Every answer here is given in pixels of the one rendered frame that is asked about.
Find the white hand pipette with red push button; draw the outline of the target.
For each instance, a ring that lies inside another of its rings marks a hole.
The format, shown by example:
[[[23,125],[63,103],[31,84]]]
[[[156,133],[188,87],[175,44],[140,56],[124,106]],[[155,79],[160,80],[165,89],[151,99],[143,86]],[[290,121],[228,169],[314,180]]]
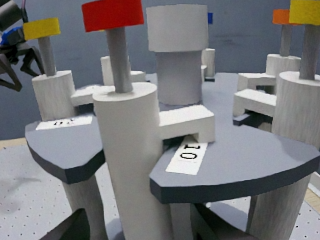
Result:
[[[215,141],[215,115],[203,106],[159,112],[157,87],[133,83],[125,27],[144,24],[141,0],[81,5],[85,32],[106,31],[114,86],[93,94],[99,132],[125,240],[174,240],[170,204],[150,192],[163,139]]]

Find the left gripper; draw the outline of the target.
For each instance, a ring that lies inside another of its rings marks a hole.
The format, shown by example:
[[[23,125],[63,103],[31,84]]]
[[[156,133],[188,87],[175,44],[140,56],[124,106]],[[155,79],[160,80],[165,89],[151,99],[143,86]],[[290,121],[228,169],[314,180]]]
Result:
[[[31,63],[35,59],[41,74],[45,74],[39,50],[35,46],[30,47],[27,43],[15,47],[14,45],[9,45],[9,42],[7,41],[7,36],[9,36],[16,29],[19,29],[21,27],[23,26],[13,28],[8,33],[4,32],[4,34],[0,32],[0,75],[7,73],[12,79],[12,81],[15,83],[14,85],[3,79],[0,79],[0,85],[18,92],[21,91],[22,85],[18,77],[16,76],[13,68],[11,67],[11,65],[17,65],[17,63],[19,62],[20,59],[18,58],[18,56],[25,55],[25,57],[22,60],[24,63],[20,68],[21,71],[33,77],[41,76],[40,74],[31,69]]]

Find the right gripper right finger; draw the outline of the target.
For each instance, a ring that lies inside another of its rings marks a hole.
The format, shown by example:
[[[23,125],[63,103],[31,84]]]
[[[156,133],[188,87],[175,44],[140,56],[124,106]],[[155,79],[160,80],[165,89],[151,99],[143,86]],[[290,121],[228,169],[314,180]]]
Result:
[[[261,240],[229,224],[203,203],[191,203],[193,240]]]

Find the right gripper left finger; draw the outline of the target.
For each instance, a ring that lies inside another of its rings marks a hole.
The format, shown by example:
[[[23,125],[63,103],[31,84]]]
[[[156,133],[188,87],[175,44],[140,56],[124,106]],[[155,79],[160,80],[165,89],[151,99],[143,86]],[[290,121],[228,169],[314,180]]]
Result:
[[[39,240],[90,240],[86,210],[77,209]]]

